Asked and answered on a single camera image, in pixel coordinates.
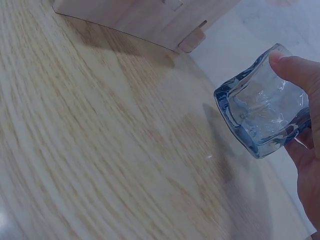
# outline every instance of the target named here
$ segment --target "wooden table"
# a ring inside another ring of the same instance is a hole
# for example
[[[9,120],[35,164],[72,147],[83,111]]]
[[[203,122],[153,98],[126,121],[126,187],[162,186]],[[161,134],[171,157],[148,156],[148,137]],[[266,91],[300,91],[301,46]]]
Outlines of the wooden table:
[[[301,240],[188,56],[0,1],[0,237]]]

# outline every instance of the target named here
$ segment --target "fingernail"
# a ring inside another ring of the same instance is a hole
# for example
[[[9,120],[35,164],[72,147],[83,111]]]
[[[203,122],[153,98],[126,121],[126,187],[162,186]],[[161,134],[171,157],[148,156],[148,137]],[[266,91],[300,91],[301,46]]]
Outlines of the fingernail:
[[[277,50],[273,50],[269,55],[269,61],[277,64],[285,55]]]

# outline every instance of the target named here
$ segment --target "white floor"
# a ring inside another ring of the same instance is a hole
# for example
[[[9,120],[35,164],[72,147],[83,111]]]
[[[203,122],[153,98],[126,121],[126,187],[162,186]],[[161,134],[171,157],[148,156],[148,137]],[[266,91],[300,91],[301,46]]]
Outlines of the white floor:
[[[242,0],[206,31],[206,40],[191,53],[215,87],[249,67],[275,43],[320,62],[320,1],[291,0],[297,3],[287,7],[266,1],[290,0]],[[314,233],[297,195],[297,171],[291,159],[282,148],[266,160],[283,181],[310,234]]]

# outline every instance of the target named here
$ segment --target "glass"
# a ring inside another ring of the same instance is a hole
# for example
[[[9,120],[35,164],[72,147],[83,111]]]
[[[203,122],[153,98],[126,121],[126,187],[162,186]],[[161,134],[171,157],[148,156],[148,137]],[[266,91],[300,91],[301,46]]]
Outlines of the glass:
[[[291,56],[277,43],[213,94],[231,132],[257,159],[275,152],[311,123],[307,94],[275,74],[269,64],[271,51]]]

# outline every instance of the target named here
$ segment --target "wooden box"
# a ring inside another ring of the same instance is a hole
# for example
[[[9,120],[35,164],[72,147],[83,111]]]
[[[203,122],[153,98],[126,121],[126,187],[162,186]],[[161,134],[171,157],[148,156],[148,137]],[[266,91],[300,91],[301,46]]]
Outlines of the wooden box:
[[[64,14],[190,53],[204,31],[239,0],[56,0]]]

